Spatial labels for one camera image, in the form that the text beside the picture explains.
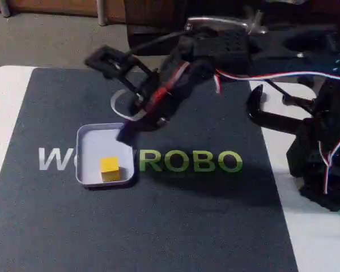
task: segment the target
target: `yellow block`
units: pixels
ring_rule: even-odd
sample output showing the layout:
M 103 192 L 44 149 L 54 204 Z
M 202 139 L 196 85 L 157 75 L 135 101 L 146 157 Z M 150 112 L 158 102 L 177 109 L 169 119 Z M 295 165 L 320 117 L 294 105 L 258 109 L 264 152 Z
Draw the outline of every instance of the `yellow block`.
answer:
M 118 157 L 103 158 L 100 161 L 103 182 L 117 181 L 120 179 Z

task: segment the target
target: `white wire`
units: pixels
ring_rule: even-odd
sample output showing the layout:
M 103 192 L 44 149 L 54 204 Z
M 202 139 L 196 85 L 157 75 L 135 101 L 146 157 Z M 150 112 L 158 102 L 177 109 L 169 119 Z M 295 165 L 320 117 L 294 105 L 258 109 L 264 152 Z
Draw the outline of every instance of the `white wire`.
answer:
M 330 170 L 330 167 L 329 166 L 326 166 L 326 169 L 325 169 L 325 181 L 324 181 L 324 194 L 328 194 L 328 187 L 329 187 L 329 170 Z
M 124 93 L 129 92 L 128 90 L 122 89 L 122 90 L 118 90 L 117 92 L 114 93 L 114 95 L 111 97 L 111 108 L 113 109 L 113 111 L 120 117 L 130 120 L 130 121 L 138 121 L 140 120 L 142 117 L 144 117 L 146 115 L 146 112 L 141 109 L 138 113 L 136 113 L 134 116 L 127 116 L 124 115 L 122 113 L 120 113 L 118 110 L 116 110 L 116 101 L 117 99 L 123 95 Z
M 249 76 L 249 77 L 241 77 L 241 76 L 235 76 L 235 75 L 230 75 L 225 72 L 222 72 L 220 70 L 217 70 L 217 72 L 230 79 L 234 80 L 265 80 L 265 79 L 273 79 L 273 78 L 281 78 L 281 77 L 294 77 L 294 76 L 299 76 L 299 75 L 319 75 L 321 77 L 326 77 L 326 78 L 331 78 L 331 79 L 336 79 L 340 80 L 340 76 L 338 75 L 331 75 L 327 73 L 321 73 L 321 72 L 314 72 L 314 71 L 297 71 L 297 72 L 286 72 L 286 73 L 275 73 L 275 74 L 267 74 L 267 75 L 257 75 L 257 76 Z
M 184 62 L 180 68 L 176 71 L 176 74 L 169 80 L 167 88 L 171 89 L 174 84 L 180 79 L 182 74 L 184 73 L 185 69 L 190 65 L 190 62 Z
M 326 167 L 325 167 L 325 177 L 324 177 L 324 193 L 325 194 L 328 193 L 329 170 L 330 170 L 330 167 L 333 164 L 334 155 L 339 150 L 339 148 L 340 148 L 340 141 L 338 142 L 338 144 L 334 147 L 334 149 L 328 155 L 328 160 L 326 160 L 323 153 L 322 153 L 321 142 L 320 141 L 318 142 L 318 150 L 320 152 L 320 156 L 321 156 L 322 160 L 324 161 L 324 163 L 326 165 Z
M 217 94 L 220 94 L 220 81 L 219 81 L 219 76 L 218 76 L 218 75 L 214 75 L 213 78 L 214 78 L 215 87 L 216 87 L 215 92 L 216 92 Z

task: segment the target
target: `black bracket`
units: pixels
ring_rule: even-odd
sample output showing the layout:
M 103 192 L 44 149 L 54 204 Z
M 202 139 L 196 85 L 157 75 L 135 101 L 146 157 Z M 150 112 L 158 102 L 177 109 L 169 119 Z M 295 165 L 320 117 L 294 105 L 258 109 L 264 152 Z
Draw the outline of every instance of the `black bracket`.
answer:
M 262 111 L 262 94 L 263 85 L 259 85 L 248 97 L 246 109 L 251 121 L 265 128 L 296 134 L 299 126 L 302 124 L 302 120 Z
M 151 71 L 138 58 L 129 56 L 106 45 L 90 55 L 84 63 L 90 68 L 101 72 L 107 79 L 118 79 L 135 94 L 141 90 L 143 84 L 140 84 L 140 87 L 136 87 L 127 79 L 128 73 L 132 71 L 133 68 L 139 67 L 146 73 L 147 79 L 144 82 L 150 78 L 158 77 L 157 71 Z

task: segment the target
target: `metal bar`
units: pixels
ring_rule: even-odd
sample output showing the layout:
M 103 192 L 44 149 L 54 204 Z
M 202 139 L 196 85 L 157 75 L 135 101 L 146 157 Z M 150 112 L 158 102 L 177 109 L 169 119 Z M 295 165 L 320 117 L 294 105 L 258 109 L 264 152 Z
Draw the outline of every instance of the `metal bar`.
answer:
M 262 93 L 263 85 L 259 85 L 248 97 L 246 108 L 250 120 L 264 128 L 296 134 L 302 120 L 262 111 L 260 106 Z
M 214 29 L 229 29 L 230 27 L 235 26 L 244 28 L 249 34 L 265 34 L 267 32 L 267 28 L 257 24 L 257 22 L 262 19 L 262 12 L 258 12 L 256 15 L 257 21 L 255 24 L 253 24 L 254 18 L 239 19 L 217 16 L 189 17 L 188 21 L 186 22 L 186 28 L 196 29 L 199 26 L 209 26 L 214 27 Z
M 4 18 L 10 17 L 10 10 L 6 0 L 0 0 L 0 11 Z
M 282 89 L 280 86 L 275 84 L 270 79 L 265 79 L 265 82 L 267 82 L 269 85 L 271 85 L 273 88 L 275 88 L 277 91 L 283 94 L 283 103 L 285 105 L 295 105 L 303 109 L 304 111 L 308 112 L 309 114 L 313 115 L 313 112 L 311 110 L 312 101 L 307 99 L 302 99 L 299 97 L 294 97 L 290 95 L 288 92 L 286 92 L 284 89 Z
M 105 26 L 106 17 L 104 14 L 104 0 L 97 0 L 97 15 L 98 15 L 98 24 L 100 26 Z

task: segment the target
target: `metal pole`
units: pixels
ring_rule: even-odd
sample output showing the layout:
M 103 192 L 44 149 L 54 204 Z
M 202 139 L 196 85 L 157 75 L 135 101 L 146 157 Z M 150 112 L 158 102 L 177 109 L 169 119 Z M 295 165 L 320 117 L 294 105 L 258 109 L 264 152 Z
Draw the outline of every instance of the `metal pole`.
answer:
M 98 24 L 100 26 L 105 26 L 106 18 L 104 15 L 104 0 L 97 0 L 97 14 L 98 14 Z
M 10 17 L 10 10 L 9 7 L 7 6 L 6 0 L 0 0 L 0 11 L 4 18 Z

